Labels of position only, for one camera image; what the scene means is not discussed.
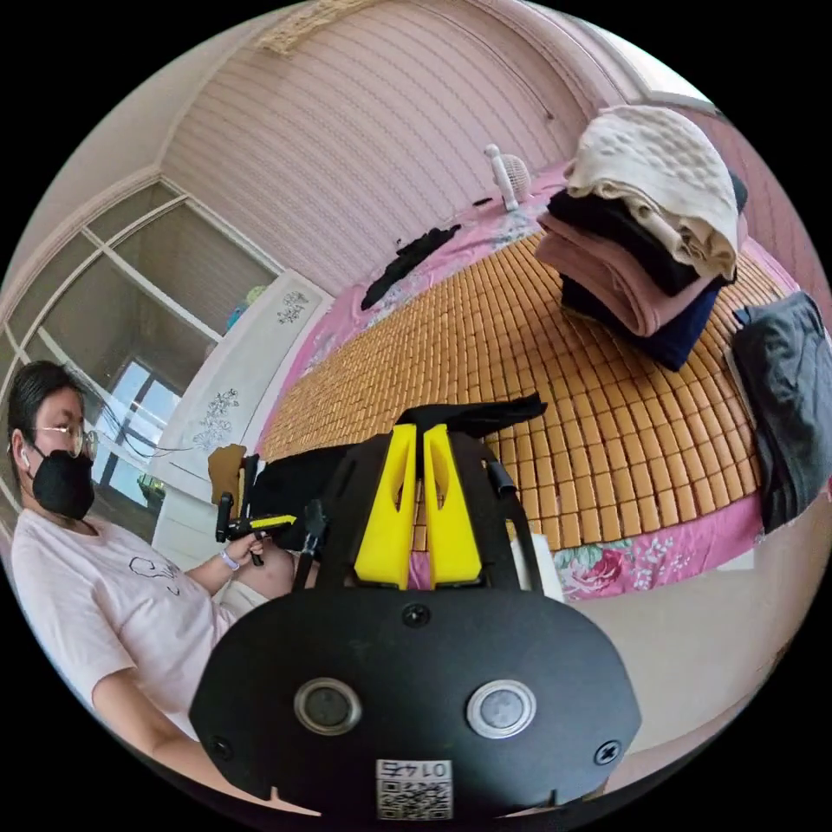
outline wristband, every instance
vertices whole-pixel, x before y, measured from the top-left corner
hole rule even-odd
[[[225,565],[232,571],[236,572],[240,568],[240,564],[233,560],[224,549],[219,553],[219,556],[225,561]]]

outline black face mask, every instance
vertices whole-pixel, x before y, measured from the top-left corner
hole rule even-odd
[[[35,500],[53,514],[83,520],[95,500],[92,460],[85,454],[73,457],[68,451],[41,456],[43,461],[32,480]]]

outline paneled wall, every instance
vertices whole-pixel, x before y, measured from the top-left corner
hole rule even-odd
[[[163,171],[338,294],[493,187],[489,142],[531,170],[571,153],[600,98],[571,53],[547,57],[555,29],[516,0],[393,0],[288,58],[249,46],[197,98]]]

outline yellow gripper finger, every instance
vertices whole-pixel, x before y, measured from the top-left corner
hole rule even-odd
[[[415,513],[416,425],[397,425],[355,559],[360,581],[407,589]]]
[[[425,509],[431,589],[475,582],[482,570],[447,425],[425,433]],[[439,491],[443,503],[439,506]]]

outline bamboo mat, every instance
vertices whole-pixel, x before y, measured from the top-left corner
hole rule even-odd
[[[534,393],[545,415],[488,442],[553,550],[693,520],[759,486],[751,426],[723,355],[731,312],[783,295],[746,257],[679,373],[601,324],[564,313],[542,234],[481,260],[361,333],[300,379],[268,431],[267,461],[389,431],[408,407]],[[419,500],[413,546],[425,546]]]

